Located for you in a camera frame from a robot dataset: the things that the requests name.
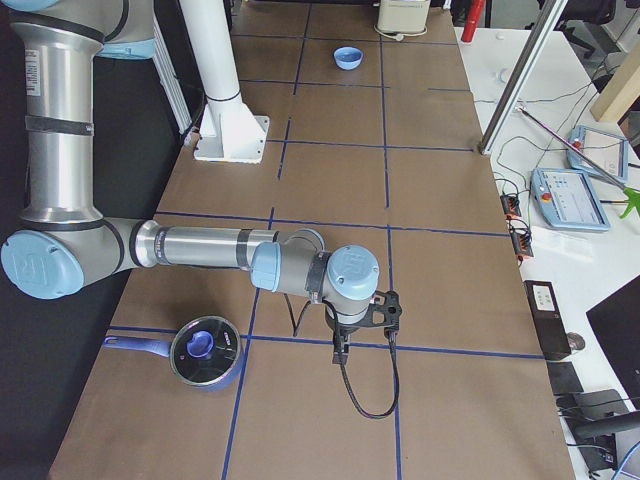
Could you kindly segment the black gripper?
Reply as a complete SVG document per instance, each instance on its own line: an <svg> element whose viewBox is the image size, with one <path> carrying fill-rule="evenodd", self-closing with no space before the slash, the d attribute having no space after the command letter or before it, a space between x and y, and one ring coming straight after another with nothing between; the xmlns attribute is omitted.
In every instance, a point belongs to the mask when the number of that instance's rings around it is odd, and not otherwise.
<svg viewBox="0 0 640 480"><path fill-rule="evenodd" d="M358 330L357 327L342 325L337 320L337 311L331 303L325 303L325 322L332 330L332 344L334 348L332 363L335 365L345 364L345 353L350 348L350 336Z"/></svg>

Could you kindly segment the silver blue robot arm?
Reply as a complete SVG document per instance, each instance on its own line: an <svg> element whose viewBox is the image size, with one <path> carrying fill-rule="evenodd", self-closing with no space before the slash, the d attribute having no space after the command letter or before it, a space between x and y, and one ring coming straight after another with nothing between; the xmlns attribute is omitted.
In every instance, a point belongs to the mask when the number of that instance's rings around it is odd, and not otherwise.
<svg viewBox="0 0 640 480"><path fill-rule="evenodd" d="M247 271L260 289L323 304L342 362L352 332L392 327L396 309L378 290L378 263L360 246L327 251L302 229L164 227L107 218L93 202L93 61L148 59L155 52L150 1L12 1L25 47L29 200L22 230L2 245L2 267L39 299L71 295L116 273L157 265Z"/></svg>

